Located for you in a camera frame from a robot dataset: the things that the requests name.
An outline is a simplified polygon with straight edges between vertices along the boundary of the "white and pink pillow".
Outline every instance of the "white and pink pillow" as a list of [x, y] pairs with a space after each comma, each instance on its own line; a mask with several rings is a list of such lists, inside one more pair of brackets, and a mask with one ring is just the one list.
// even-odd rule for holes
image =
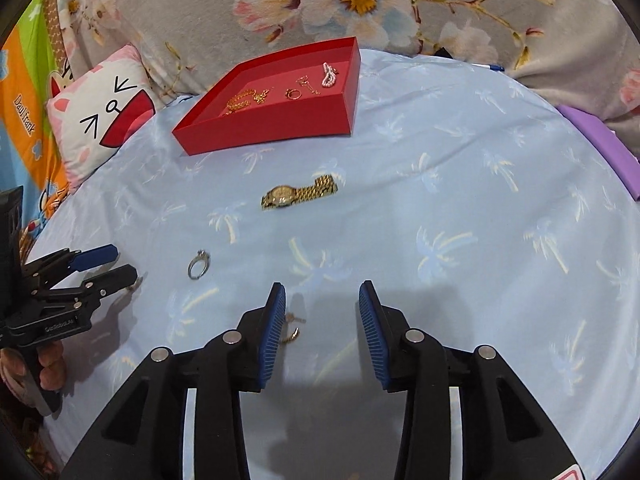
[[47, 113], [70, 192], [163, 107], [130, 45], [50, 99]]

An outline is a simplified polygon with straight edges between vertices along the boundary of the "open red box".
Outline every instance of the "open red box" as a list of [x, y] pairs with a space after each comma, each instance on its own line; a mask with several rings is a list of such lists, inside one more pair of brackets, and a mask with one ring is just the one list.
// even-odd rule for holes
[[[324, 88], [323, 63], [338, 71], [336, 83]], [[360, 51], [355, 38], [320, 41], [237, 65], [225, 75], [174, 128], [174, 136], [189, 155], [274, 140], [349, 135], [358, 96]], [[319, 95], [300, 86], [308, 76]], [[230, 99], [248, 89], [269, 90], [263, 104], [227, 114]], [[300, 97], [286, 97], [287, 90]]]

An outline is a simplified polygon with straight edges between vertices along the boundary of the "watch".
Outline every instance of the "watch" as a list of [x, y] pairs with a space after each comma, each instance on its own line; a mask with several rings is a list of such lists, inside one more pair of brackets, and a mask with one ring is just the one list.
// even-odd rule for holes
[[307, 202], [321, 196], [331, 195], [336, 191], [338, 191], [338, 186], [336, 186], [334, 178], [331, 175], [322, 175], [316, 178], [314, 184], [309, 187], [274, 187], [262, 197], [262, 208], [286, 207], [298, 202]]

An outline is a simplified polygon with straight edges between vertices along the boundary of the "white label sticker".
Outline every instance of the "white label sticker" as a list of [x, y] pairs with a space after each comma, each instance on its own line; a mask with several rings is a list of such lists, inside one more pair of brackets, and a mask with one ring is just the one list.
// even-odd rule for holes
[[576, 464], [572, 465], [565, 472], [560, 473], [553, 480], [584, 480], [584, 477], [582, 476], [582, 471], [580, 471], [580, 468]]

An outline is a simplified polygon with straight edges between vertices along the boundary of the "watch face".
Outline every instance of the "watch face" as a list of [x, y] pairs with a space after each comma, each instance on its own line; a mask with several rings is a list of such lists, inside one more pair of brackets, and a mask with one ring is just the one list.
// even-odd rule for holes
[[278, 207], [289, 205], [296, 197], [296, 190], [290, 186], [278, 186], [271, 190], [273, 203]]

